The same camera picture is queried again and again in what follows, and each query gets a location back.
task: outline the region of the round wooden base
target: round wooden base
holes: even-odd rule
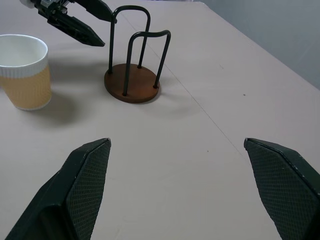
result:
[[[145,103],[153,99],[159,92],[158,88],[154,88],[156,75],[149,69],[138,65],[130,65],[130,75],[128,83],[127,95],[123,96],[126,64],[118,64],[112,67],[112,73],[108,72],[104,75],[104,86],[107,91],[116,99],[126,103],[138,104]]]

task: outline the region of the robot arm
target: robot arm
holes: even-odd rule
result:
[[[47,22],[80,43],[103,47],[105,43],[91,27],[68,15],[67,5],[78,3],[96,18],[111,22],[112,11],[102,0],[20,0],[29,8],[35,7]]]

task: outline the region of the textured gripper pad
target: textured gripper pad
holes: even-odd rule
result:
[[[247,142],[261,201],[283,240],[303,240],[319,200],[283,157]]]
[[[106,144],[91,152],[67,196],[67,211],[79,240],[91,238],[103,198],[109,154]]]

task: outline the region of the white paper cup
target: white paper cup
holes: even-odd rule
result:
[[[52,96],[47,45],[33,36],[0,35],[0,86],[19,109],[47,105]]]

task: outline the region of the beige tabletop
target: beige tabletop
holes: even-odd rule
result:
[[[108,0],[146,7],[151,30],[171,31],[148,104],[108,94],[110,24],[79,5],[69,14],[106,47],[82,45],[36,9],[1,0],[0,34],[26,34],[49,47],[53,98],[40,111],[13,107],[0,89],[0,239],[41,185],[84,143],[111,138],[93,240],[277,240],[258,194],[245,137],[297,150],[320,172],[320,92],[200,2]],[[114,64],[146,17],[118,15]],[[137,39],[132,62],[138,62]],[[164,38],[149,39],[143,65],[157,71]]]

